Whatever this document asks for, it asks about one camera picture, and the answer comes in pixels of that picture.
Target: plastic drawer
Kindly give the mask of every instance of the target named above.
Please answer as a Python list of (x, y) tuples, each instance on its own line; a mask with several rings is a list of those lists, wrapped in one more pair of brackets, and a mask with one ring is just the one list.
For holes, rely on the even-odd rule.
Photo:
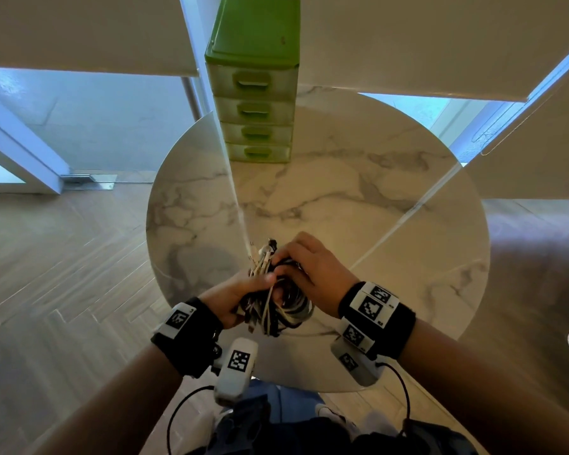
[(236, 124), (293, 124), (295, 102), (215, 98), (219, 121)]
[(207, 64), (213, 96), (233, 99), (295, 100), (297, 70), (262, 70)]
[(293, 126), (221, 123), (221, 131), (226, 142), (239, 145), (288, 146), (293, 138)]
[(226, 143), (231, 161), (289, 162), (291, 147), (278, 145), (237, 145)]

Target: left hand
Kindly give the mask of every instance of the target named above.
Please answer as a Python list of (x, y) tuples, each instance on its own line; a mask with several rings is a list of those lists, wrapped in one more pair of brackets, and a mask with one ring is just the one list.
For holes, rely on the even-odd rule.
[(250, 292), (269, 289), (275, 282), (274, 273), (251, 277), (248, 271), (243, 270), (206, 290), (198, 298), (219, 318), (224, 329), (230, 329), (244, 320), (243, 316), (232, 313), (240, 300)]

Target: tangled cables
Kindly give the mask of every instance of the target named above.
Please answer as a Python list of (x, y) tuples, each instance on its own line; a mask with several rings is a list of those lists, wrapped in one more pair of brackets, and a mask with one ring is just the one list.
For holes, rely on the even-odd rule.
[[(263, 275), (276, 268), (270, 260), (276, 252), (277, 244), (275, 240), (269, 240), (259, 252), (254, 252), (257, 257), (251, 255), (253, 267), (250, 270), (251, 276)], [(278, 265), (294, 265), (302, 269), (295, 260), (291, 258), (283, 259)], [(272, 300), (274, 288), (282, 289), (282, 305)], [(277, 337), (286, 328), (295, 329), (312, 316), (314, 306), (304, 295), (297, 285), (286, 277), (280, 277), (270, 290), (260, 290), (247, 294), (238, 306), (238, 313), (244, 315), (244, 322), (249, 325), (249, 331), (253, 332), (255, 327), (260, 324), (263, 333), (267, 336)]]

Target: wrist strap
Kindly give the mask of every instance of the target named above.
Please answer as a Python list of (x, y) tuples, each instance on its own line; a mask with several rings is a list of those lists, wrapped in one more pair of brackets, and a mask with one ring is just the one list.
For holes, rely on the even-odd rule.
[(214, 360), (215, 342), (222, 329), (219, 318), (195, 297), (173, 307), (152, 336), (152, 343), (181, 375), (198, 378)]
[(386, 289), (372, 282), (356, 283), (340, 302), (338, 332), (369, 359), (398, 359), (416, 316)]

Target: round table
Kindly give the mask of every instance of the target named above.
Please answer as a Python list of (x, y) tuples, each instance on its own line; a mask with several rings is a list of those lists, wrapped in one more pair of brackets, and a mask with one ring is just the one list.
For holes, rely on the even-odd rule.
[[(229, 163), (214, 114), (164, 160), (147, 209), (152, 267), (171, 305), (248, 269), (249, 242), (285, 244), (305, 230), (362, 280), (458, 338), (488, 276), (485, 214), (468, 175), (427, 129), (395, 108), (332, 88), (298, 93), (288, 164)], [(330, 350), (336, 320), (315, 310), (298, 329), (259, 343), (254, 375), (305, 390), (362, 387)]]

